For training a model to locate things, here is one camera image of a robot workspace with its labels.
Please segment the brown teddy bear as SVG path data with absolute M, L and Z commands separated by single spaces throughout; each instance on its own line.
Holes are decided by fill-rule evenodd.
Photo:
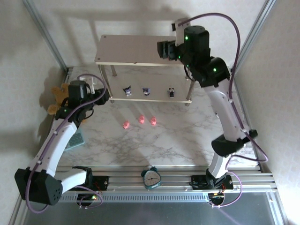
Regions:
M 56 103 L 49 105 L 47 109 L 49 115 L 55 115 L 62 104 L 67 102 L 65 99 L 69 96 L 68 87 L 68 83 L 63 83 L 61 87 L 56 86 L 51 88 L 51 93 L 54 95 Z

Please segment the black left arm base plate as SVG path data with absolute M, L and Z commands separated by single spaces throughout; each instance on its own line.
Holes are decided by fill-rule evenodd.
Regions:
M 94 191 L 106 191 L 109 185 L 108 176 L 93 176 L 90 189 Z

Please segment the teal twin-bell alarm clock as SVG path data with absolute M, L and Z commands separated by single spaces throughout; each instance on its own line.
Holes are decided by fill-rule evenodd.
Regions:
M 141 172 L 141 177 L 144 187 L 147 190 L 152 190 L 161 186 L 161 175 L 158 173 L 158 170 L 155 166 L 145 166 L 145 169 Z

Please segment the aluminium frame post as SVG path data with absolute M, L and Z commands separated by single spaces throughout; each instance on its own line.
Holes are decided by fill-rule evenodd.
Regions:
M 63 57 L 61 56 L 56 44 L 53 41 L 53 38 L 51 37 L 51 34 L 49 33 L 46 24 L 40 15 L 38 9 L 36 8 L 33 0 L 22 0 L 25 8 L 27 9 L 28 13 L 30 14 L 33 22 L 35 23 L 37 29 L 39 30 L 40 34 L 42 35 L 42 38 L 48 45 L 52 55 L 54 56 L 56 62 L 58 63 L 61 70 L 66 74 L 68 72 L 68 67 L 66 66 Z
M 237 74 L 238 70 L 241 68 L 243 61 L 246 59 L 247 55 L 250 52 L 252 45 L 254 44 L 255 40 L 257 39 L 260 31 L 263 28 L 264 23 L 266 22 L 271 10 L 275 6 L 277 0 L 265 0 L 264 4 L 256 17 L 256 20 L 247 35 L 247 38 L 244 44 L 241 47 L 239 58 L 236 65 L 235 73 Z

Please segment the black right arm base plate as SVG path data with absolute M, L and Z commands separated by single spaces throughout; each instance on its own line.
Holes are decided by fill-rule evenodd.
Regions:
M 215 179 L 208 175 L 193 175 L 189 185 L 193 190 L 233 190 L 233 181 L 230 175 Z

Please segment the teal dotted box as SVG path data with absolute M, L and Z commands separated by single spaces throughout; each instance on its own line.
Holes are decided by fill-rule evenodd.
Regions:
M 73 134 L 73 136 L 70 138 L 70 140 L 68 141 L 68 143 L 65 147 L 65 151 L 76 148 L 76 147 L 81 146 L 83 144 L 85 144 L 85 139 L 83 137 L 81 129 L 78 129 Z

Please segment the two-tier beige shelf, metal legs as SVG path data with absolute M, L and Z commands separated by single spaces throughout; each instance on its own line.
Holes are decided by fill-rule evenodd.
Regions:
M 97 46 L 95 63 L 105 79 L 110 101 L 192 102 L 195 83 L 186 76 L 179 61 L 159 57 L 157 42 L 173 37 L 139 35 L 102 35 Z M 131 86 L 132 95 L 124 88 Z M 150 88 L 144 96 L 143 88 Z M 175 89 L 169 98 L 168 89 Z

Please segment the aluminium extrusion table frame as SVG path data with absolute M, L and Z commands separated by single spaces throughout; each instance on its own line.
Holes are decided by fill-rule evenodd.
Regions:
M 211 164 L 211 141 L 222 133 L 198 84 L 192 98 L 190 106 L 130 101 L 96 106 L 80 125 L 85 144 L 62 153 L 56 178 L 73 166 L 86 166 L 95 176 L 109 177 L 110 191 L 143 189 L 141 172 L 152 165 L 162 176 L 161 190 L 189 190 L 190 177 L 205 174 Z M 154 126 L 152 117 L 157 119 Z M 122 127 L 126 120 L 128 129 Z

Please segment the grey vented metal panel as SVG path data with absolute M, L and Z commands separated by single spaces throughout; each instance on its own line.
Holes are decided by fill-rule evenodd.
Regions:
M 234 204 L 205 202 L 103 203 L 80 209 L 58 203 L 44 213 L 28 212 L 24 225 L 276 225 L 265 193 L 243 193 Z

